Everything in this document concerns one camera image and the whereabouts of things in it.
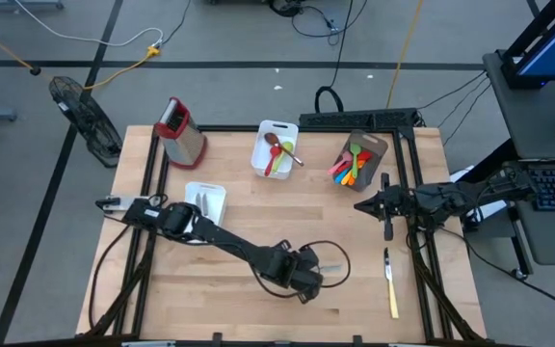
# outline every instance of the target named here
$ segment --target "white plastic bin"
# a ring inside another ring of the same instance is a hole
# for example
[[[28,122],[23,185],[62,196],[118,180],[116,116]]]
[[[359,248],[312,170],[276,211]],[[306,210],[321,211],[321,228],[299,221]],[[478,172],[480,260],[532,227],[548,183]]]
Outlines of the white plastic bin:
[[[189,182],[185,185],[186,202],[196,204],[197,194],[204,194],[207,198],[207,207],[209,211],[206,218],[220,227],[226,212],[226,189],[223,186],[202,182]],[[185,228],[184,232],[190,231],[192,231],[191,223]]]
[[[291,142],[293,144],[293,153],[297,153],[297,137],[299,136],[299,126],[276,120],[264,120],[258,126],[258,134],[256,135],[256,144],[254,152],[251,155],[251,166],[256,174],[265,177],[265,169],[271,160],[271,145],[265,141],[264,135],[272,132],[277,135],[281,143]],[[268,178],[286,179],[290,175],[293,167],[293,159],[284,154],[281,164],[275,173],[270,173]]]

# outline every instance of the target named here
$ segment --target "knife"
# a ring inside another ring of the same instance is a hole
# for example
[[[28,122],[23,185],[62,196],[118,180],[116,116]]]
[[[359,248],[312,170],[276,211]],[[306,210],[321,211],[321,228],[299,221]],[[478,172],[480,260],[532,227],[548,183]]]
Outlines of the knife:
[[[398,319],[397,299],[395,298],[395,287],[393,287],[393,274],[391,274],[391,263],[389,262],[389,248],[384,248],[384,276],[389,282],[389,304],[391,307],[391,318]]]

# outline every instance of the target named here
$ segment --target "wooden tabletop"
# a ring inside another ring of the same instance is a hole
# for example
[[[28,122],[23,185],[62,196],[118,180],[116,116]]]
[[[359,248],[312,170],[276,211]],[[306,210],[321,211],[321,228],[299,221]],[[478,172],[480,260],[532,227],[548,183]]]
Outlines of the wooden tabletop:
[[[113,184],[113,194],[138,195],[143,181],[151,134],[150,126],[130,126]],[[415,129],[416,145],[425,182],[448,180],[439,132]],[[222,185],[227,191],[223,227],[259,246],[273,246],[288,239],[297,249],[315,240],[340,244],[352,261],[348,281],[336,288],[323,288],[306,305],[297,298],[279,299],[265,293],[255,282],[247,263],[216,248],[194,248],[158,239],[145,306],[141,338],[211,339],[238,341],[352,341],[360,334],[365,342],[424,342],[421,312],[416,294],[410,251],[406,246],[406,223],[394,219],[395,237],[383,239],[383,224],[353,209],[353,204],[372,197],[380,187],[380,174],[390,174],[398,184],[395,151],[390,135],[376,134],[389,149],[374,181],[362,193],[336,186],[327,175],[348,134],[300,133],[297,154],[305,161],[294,167],[287,180],[259,177],[250,158],[255,133],[206,133],[209,149],[193,171],[170,167],[166,194],[170,201],[184,199],[185,184],[200,181]],[[403,140],[410,186],[414,186],[408,144]],[[153,175],[159,169],[162,147]],[[457,219],[446,227],[461,233]],[[120,233],[121,224],[105,220],[95,262]],[[100,270],[95,293],[95,319],[108,308],[120,290],[131,232],[111,250]],[[389,247],[400,318],[391,319],[388,287],[384,278],[383,249]],[[485,335],[479,300],[466,247],[459,238],[436,234],[436,248],[447,296],[475,332]],[[342,265],[325,273],[325,283],[341,279],[346,266],[341,253],[331,246],[315,247],[321,266]],[[77,331],[88,323],[88,286]],[[430,309],[437,323],[434,297]],[[136,298],[129,301],[126,329],[130,331]]]

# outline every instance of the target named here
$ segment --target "desk fan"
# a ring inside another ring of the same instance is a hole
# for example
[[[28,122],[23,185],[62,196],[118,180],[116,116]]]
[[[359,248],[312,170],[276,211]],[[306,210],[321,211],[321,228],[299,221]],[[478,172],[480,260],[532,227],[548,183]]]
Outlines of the desk fan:
[[[121,137],[97,102],[69,77],[53,77],[48,90],[64,116],[87,141],[89,152],[105,167],[116,167]]]

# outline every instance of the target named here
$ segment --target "gray floor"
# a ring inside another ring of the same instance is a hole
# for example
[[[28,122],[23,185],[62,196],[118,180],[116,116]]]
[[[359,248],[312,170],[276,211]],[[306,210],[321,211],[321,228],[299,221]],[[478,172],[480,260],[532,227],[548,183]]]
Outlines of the gray floor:
[[[343,21],[346,1],[310,1]],[[114,0],[65,1],[66,10],[42,9],[40,18],[65,34],[100,37]],[[361,0],[356,0],[355,7]],[[165,31],[174,26],[184,0],[124,0],[113,41],[127,40],[146,26]],[[344,61],[395,62],[408,30],[415,0],[370,0],[368,9],[349,31]],[[302,28],[323,30],[311,14]],[[532,19],[525,0],[436,0],[423,6],[407,57],[412,63],[481,63],[483,53],[506,47]],[[147,34],[123,48],[109,48],[107,61],[142,57],[154,40]],[[0,40],[26,59],[91,61],[96,46],[57,39],[24,14],[0,11]],[[164,62],[198,61],[333,61],[337,47],[323,39],[293,32],[289,20],[277,17],[255,0],[223,0],[212,7],[193,0],[186,23],[157,58]],[[0,52],[0,60],[8,59]],[[88,68],[45,68],[84,82]],[[102,68],[98,80],[116,71]],[[451,91],[476,71],[404,70],[393,107],[421,106]],[[137,69],[94,98],[121,134],[130,124],[152,124],[168,97],[184,100],[198,123],[258,123],[265,119],[296,121],[313,111],[313,95],[332,78],[330,69]],[[340,70],[335,88],[347,109],[383,108],[392,71]],[[440,123],[460,93],[425,109],[430,126]],[[17,109],[17,122],[0,122],[0,310],[13,281],[58,158],[67,123],[50,99],[47,83],[25,69],[0,67],[0,106]],[[442,127],[446,139],[469,102]],[[491,91],[474,107],[460,131],[446,146],[450,169],[474,164],[508,138]],[[110,191],[114,172],[100,167],[82,141],[75,142],[59,194],[53,205],[34,267],[22,294],[7,341],[72,336],[85,294],[100,229],[93,201]],[[485,226],[472,236],[475,247],[491,261],[511,269],[515,256],[506,239],[490,240]],[[488,334],[501,342],[555,346],[555,304],[521,284],[472,260]],[[555,267],[535,267],[530,281],[555,293]]]

